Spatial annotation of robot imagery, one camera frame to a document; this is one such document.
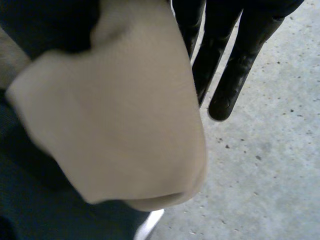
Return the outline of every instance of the cloth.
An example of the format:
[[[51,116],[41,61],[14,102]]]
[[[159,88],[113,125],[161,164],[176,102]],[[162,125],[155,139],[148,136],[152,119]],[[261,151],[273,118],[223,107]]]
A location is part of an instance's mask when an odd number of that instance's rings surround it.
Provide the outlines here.
[[[6,94],[33,142],[91,204],[141,211],[201,188],[206,148],[188,55],[163,0],[103,0],[91,48],[47,51]]]
[[[84,202],[0,90],[1,240],[133,240],[148,215],[121,201]]]

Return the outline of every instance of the dark clothing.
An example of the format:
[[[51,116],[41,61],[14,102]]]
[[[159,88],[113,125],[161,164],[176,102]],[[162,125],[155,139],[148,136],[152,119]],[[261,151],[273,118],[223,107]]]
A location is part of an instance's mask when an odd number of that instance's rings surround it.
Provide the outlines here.
[[[206,2],[206,12],[217,5],[232,9],[252,9],[267,12],[276,18],[286,17],[293,13],[304,0],[172,0],[175,17],[180,24],[196,24],[202,15],[201,7]]]
[[[99,17],[97,0],[0,0],[0,26],[35,59],[50,49],[90,48]]]

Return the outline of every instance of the beige fabric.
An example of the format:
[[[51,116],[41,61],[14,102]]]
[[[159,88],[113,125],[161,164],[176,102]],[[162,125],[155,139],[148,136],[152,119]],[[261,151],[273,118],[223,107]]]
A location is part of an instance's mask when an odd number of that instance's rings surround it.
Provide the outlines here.
[[[200,189],[206,150],[189,58],[162,0],[105,0],[93,48],[51,51],[9,87],[33,141],[89,203],[152,211]]]

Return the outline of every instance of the floor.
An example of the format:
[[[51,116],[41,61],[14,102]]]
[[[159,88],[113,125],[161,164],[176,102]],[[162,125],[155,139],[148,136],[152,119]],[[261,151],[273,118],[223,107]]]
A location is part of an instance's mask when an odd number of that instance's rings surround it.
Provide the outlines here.
[[[206,108],[232,44],[200,110],[206,183],[165,210],[152,240],[320,239],[320,1],[306,0],[285,20],[231,117],[215,122]]]

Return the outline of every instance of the concrete floor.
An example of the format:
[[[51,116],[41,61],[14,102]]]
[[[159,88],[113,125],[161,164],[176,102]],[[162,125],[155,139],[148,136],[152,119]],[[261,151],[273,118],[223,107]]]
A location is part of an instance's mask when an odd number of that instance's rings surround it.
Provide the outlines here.
[[[208,175],[168,208],[152,240],[320,239],[320,1],[306,0],[264,45],[231,117],[201,109]]]

